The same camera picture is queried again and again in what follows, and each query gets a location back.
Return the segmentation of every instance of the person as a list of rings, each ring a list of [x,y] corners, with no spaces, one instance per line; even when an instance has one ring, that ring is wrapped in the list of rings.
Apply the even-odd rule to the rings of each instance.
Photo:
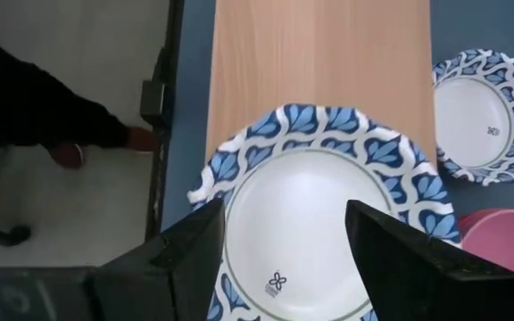
[[[66,169],[84,164],[81,146],[151,152],[152,131],[121,123],[33,63],[0,47],[0,144],[42,145]]]

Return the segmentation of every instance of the logo on plate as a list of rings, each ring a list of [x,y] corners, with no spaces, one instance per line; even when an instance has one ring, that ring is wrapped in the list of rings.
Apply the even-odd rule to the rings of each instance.
[[[273,278],[269,280],[269,283],[265,285],[265,292],[271,297],[275,298],[283,289],[283,284],[286,283],[286,277],[276,271],[273,274]]]
[[[499,130],[498,128],[491,128],[491,127],[487,128],[488,135],[498,136],[499,133],[501,133],[501,130]]]

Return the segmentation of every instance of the plate rim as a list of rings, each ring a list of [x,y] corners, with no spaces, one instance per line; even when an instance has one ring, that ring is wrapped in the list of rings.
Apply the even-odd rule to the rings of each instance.
[[[507,72],[499,73],[502,68]],[[509,90],[507,94],[503,92],[507,85],[513,88],[514,58],[490,49],[468,49],[452,59],[437,63],[432,74],[434,91],[444,81],[453,81],[457,78],[473,79],[488,86],[502,100],[510,120],[510,136],[505,148],[496,159],[484,166],[461,166],[436,144],[437,159],[444,169],[453,177],[467,179],[483,186],[493,183],[514,183],[514,90]]]
[[[197,209],[197,208],[203,206],[206,202],[208,202],[210,199],[212,199],[214,197],[222,197],[222,198],[224,198],[224,201],[225,201],[226,204],[231,200],[231,196],[232,195],[230,195],[229,197],[227,197],[226,195],[224,196],[223,193],[220,193],[222,191],[219,188],[215,187],[216,185],[219,185],[220,188],[223,188],[223,185],[221,185],[222,182],[221,181],[217,181],[216,182],[216,180],[215,180],[215,176],[217,174],[222,174],[221,173],[221,168],[219,168],[219,173],[211,168],[211,166],[214,165],[213,162],[216,161],[216,158],[219,159],[219,162],[228,161],[228,160],[226,160],[224,158],[225,154],[223,152],[229,152],[229,153],[237,152],[235,157],[236,158],[240,157],[240,155],[238,153],[240,151],[240,148],[244,144],[248,144],[247,141],[251,140],[250,143],[254,143],[255,142],[253,140],[252,133],[253,133],[253,131],[256,128],[258,128],[259,126],[263,126],[263,124],[267,124],[267,121],[270,121],[272,119],[277,121],[277,122],[279,122],[279,123],[282,122],[282,121],[287,122],[287,121],[289,121],[288,113],[292,112],[293,111],[292,109],[298,109],[298,111],[303,111],[303,110],[305,110],[307,108],[310,108],[310,109],[313,110],[314,119],[318,123],[318,126],[312,132],[310,132],[308,134],[300,132],[300,131],[291,132],[292,129],[289,126],[289,129],[286,129],[286,128],[284,129],[285,132],[282,132],[282,131],[279,130],[278,132],[273,133],[271,136],[265,136],[264,138],[263,137],[259,137],[259,138],[263,138],[265,141],[269,141],[269,144],[271,144],[271,139],[273,139],[272,140],[272,142],[273,142],[272,146],[277,146],[277,145],[280,145],[280,142],[277,142],[274,139],[276,137],[278,137],[278,136],[283,137],[283,138],[287,138],[287,137],[291,137],[293,134],[295,134],[295,135],[298,135],[298,136],[300,135],[300,136],[303,136],[303,137],[310,137],[310,136],[319,134],[319,133],[317,133],[318,131],[321,134],[322,133],[326,133],[326,132],[331,131],[331,130],[335,131],[337,133],[338,132],[345,132],[344,129],[341,130],[339,128],[328,129],[328,127],[329,127],[328,122],[323,124],[324,127],[321,130],[321,127],[319,125],[319,123],[320,123],[319,115],[324,115],[324,117],[326,117],[328,119],[330,117],[329,114],[332,115],[332,112],[338,114],[339,112],[349,111],[352,114],[353,119],[359,121],[359,125],[358,125],[357,128],[355,128],[353,130],[353,132],[351,134],[347,134],[347,135],[354,135],[358,131],[359,132],[358,133],[359,136],[370,136],[370,135],[374,135],[373,133],[370,134],[370,135],[368,134],[368,132],[370,132],[372,130],[374,130],[374,131],[383,130],[382,131],[383,133],[386,132],[391,137],[391,138],[389,138],[390,140],[398,139],[399,142],[401,140],[405,140],[405,144],[407,144],[407,146],[409,147],[408,150],[410,150],[410,161],[411,161],[411,163],[410,163],[410,169],[403,169],[404,172],[402,173],[402,176],[404,176],[406,174],[412,174],[411,178],[414,178],[414,177],[420,176],[420,175],[422,177],[431,177],[431,179],[433,179],[434,181],[439,182],[439,184],[440,184],[439,188],[444,191],[445,187],[443,185],[443,182],[441,181],[441,178],[437,174],[437,171],[435,170],[434,166],[429,162],[428,159],[426,159],[426,157],[423,155],[423,153],[421,152],[419,147],[416,144],[414,144],[407,136],[404,136],[404,135],[402,135],[402,134],[400,134],[400,133],[398,133],[396,131],[393,131],[392,129],[390,129],[390,128],[386,127],[386,126],[383,126],[383,125],[373,121],[372,119],[368,118],[366,115],[364,115],[363,113],[361,113],[360,111],[358,111],[357,109],[352,108],[352,107],[346,108],[346,107],[339,107],[339,106],[334,106],[333,107],[333,106],[321,106],[321,105],[314,105],[314,104],[289,103],[289,104],[281,105],[280,107],[276,108],[274,111],[268,113],[262,119],[254,122],[251,126],[249,126],[247,128],[244,128],[243,130],[238,132],[235,136],[229,138],[225,143],[221,144],[220,147],[218,147],[218,149],[215,151],[215,153],[208,160],[206,166],[203,168],[202,174],[198,178],[198,181],[196,182],[195,187],[190,192],[188,192],[188,194],[187,194],[188,200],[190,201],[190,204],[192,205],[192,207],[194,209]],[[365,127],[361,128],[363,131],[360,132],[360,130],[358,130],[358,129],[360,128],[360,122],[362,122],[362,121],[365,122],[365,123],[362,124]],[[382,141],[385,141],[382,138],[382,136],[380,136],[380,135],[383,135],[383,134],[376,135],[376,138],[382,139]],[[368,139],[369,138],[365,137],[363,143],[365,143]],[[405,158],[405,155],[402,156],[402,159],[401,159],[402,164],[405,161],[407,161],[404,158]],[[256,170],[257,168],[258,167],[253,167],[253,168],[247,170],[246,172],[244,172],[243,175],[246,175],[247,173],[251,173],[253,170]],[[448,217],[450,219],[454,220],[452,205],[451,205],[451,202],[449,200],[449,196],[447,195],[446,191],[442,192],[443,194],[442,194],[442,199],[441,200],[435,200],[435,201],[428,200],[428,199],[420,199],[420,191],[418,191],[417,189],[416,189],[415,193],[418,196],[417,200],[415,200],[414,202],[410,203],[410,205],[418,204],[420,202],[426,202],[426,204],[427,204],[427,202],[432,202],[434,204],[434,206],[429,205],[429,206],[431,206],[431,209],[433,209],[433,210],[429,210],[431,213],[433,213],[434,215],[441,216],[441,218],[439,218],[440,220],[444,220],[445,218],[448,218]],[[391,199],[392,199],[393,207],[397,207],[398,206],[398,202],[395,201],[395,198],[391,198]],[[418,214],[412,214],[413,217],[417,216],[417,218],[413,218],[412,221],[419,222],[419,224],[421,226],[423,226],[423,224],[424,224],[423,222],[421,222],[421,219],[420,219],[421,218],[421,213],[422,213],[423,210],[424,209],[421,209],[421,210],[418,209]],[[418,229],[422,229],[422,230],[424,229],[423,227],[418,227],[418,226],[415,226],[415,227],[418,228]],[[451,243],[451,244],[456,245],[456,246],[460,246],[460,237],[458,235],[457,227],[455,225],[455,222],[453,222],[452,227],[450,227],[450,231],[453,231],[454,233],[456,233],[455,235],[457,235],[457,236],[453,236],[452,237],[453,241],[451,241],[451,242],[450,241],[446,241],[446,242]],[[222,317],[223,317],[222,312],[226,311],[226,309],[224,308],[224,306],[222,306],[221,302],[223,302],[225,300],[225,302],[224,302],[225,304],[229,303],[231,305],[231,301],[228,302],[229,297],[225,294],[225,292],[224,292],[225,290],[222,291],[220,289],[220,284],[221,284],[221,287],[223,288],[224,277],[227,279],[226,281],[228,282],[229,286],[230,287],[233,286],[234,282],[230,279],[231,274],[228,271],[228,264],[225,264],[225,265],[222,264],[222,268],[220,269],[220,272],[218,274],[218,279],[216,280],[215,291],[214,291],[212,302],[211,302],[211,306],[210,306],[210,313],[211,314],[215,311],[214,309],[216,309],[218,307],[220,307],[221,312],[218,314],[217,317],[211,318],[211,320],[226,320],[225,318],[222,319]],[[235,298],[238,299],[239,297],[240,297],[240,294],[238,292],[235,292]],[[241,299],[242,303],[241,303],[240,306],[249,309],[249,307],[246,305],[246,301],[243,300],[243,299]],[[231,307],[231,310],[228,312],[228,314],[230,316],[231,316],[231,314],[233,314],[234,308],[235,307]],[[373,313],[373,310],[371,309],[371,305],[369,305],[367,313],[368,314],[369,313]],[[262,309],[259,309],[257,306],[254,306],[254,305],[253,305],[253,316],[254,317],[259,317],[259,316],[261,316],[261,317],[273,317],[273,316],[269,315],[268,311],[264,311]],[[350,319],[351,317],[358,317],[359,319],[363,318],[361,316],[358,316],[358,313],[356,313],[356,314],[351,315],[351,316],[346,315],[345,319]]]

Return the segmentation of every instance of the chair leg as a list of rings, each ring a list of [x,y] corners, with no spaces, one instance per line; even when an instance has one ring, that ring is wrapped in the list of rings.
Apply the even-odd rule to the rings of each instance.
[[[31,229],[27,226],[16,226],[9,233],[0,231],[0,245],[14,246],[29,239]]]

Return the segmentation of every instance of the pink bowl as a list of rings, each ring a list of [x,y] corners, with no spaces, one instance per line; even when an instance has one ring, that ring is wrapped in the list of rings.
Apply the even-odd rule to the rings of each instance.
[[[465,251],[514,271],[514,210],[480,210],[458,227]]]
[[[468,230],[473,225],[475,225],[479,220],[481,220],[484,217],[489,216],[491,213],[494,213],[498,210],[505,210],[505,209],[479,210],[479,211],[472,213],[470,215],[467,215],[463,218],[458,218],[456,224],[457,224],[457,228],[460,230],[461,237],[465,236],[465,234],[468,232]]]

